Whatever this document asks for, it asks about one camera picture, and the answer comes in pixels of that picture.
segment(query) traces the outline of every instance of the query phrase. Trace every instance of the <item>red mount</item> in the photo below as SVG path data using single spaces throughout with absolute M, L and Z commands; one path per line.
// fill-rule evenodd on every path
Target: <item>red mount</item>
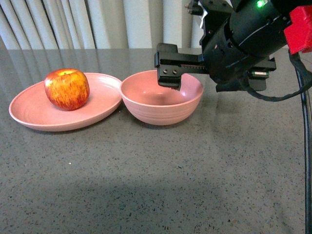
M 299 6 L 290 12 L 292 25 L 284 30 L 291 51 L 295 54 L 312 51 L 312 5 Z

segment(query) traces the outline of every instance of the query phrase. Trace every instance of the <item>led indicator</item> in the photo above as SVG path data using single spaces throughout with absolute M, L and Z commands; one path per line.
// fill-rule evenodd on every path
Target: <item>led indicator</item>
M 259 0 L 258 2 L 257 2 L 257 7 L 258 8 L 261 8 L 261 7 L 263 7 L 264 6 L 264 0 Z

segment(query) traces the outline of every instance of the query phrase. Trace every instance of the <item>cable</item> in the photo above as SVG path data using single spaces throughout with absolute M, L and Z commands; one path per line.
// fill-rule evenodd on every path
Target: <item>cable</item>
M 299 87 L 307 82 L 296 69 Z M 305 229 L 306 234 L 312 234 L 312 209 L 311 209 L 311 104 L 309 92 L 301 93 L 301 104 L 304 123 L 304 155 L 305 155 Z
M 283 97 L 268 97 L 257 93 L 249 86 L 248 72 L 244 73 L 240 85 L 250 95 L 264 101 L 283 101 L 298 94 L 301 96 L 303 123 L 304 123 L 304 156 L 305 156 L 305 230 L 306 234 L 312 234 L 312 205 L 311 205 L 311 171 L 312 171 L 312 111 L 309 97 L 309 89 L 312 87 L 312 73 L 306 69 L 298 53 L 289 58 L 295 68 L 299 90 Z

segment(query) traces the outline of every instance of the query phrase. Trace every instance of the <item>red apple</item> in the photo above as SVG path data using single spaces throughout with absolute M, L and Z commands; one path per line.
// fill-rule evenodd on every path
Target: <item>red apple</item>
M 55 106 L 68 111 L 83 106 L 90 95 L 86 75 L 75 68 L 63 68 L 49 73 L 44 79 L 44 89 Z

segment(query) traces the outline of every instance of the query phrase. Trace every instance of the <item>white curtain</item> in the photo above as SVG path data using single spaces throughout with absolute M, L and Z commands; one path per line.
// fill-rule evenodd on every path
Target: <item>white curtain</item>
M 0 0 L 0 48 L 199 47 L 190 0 Z

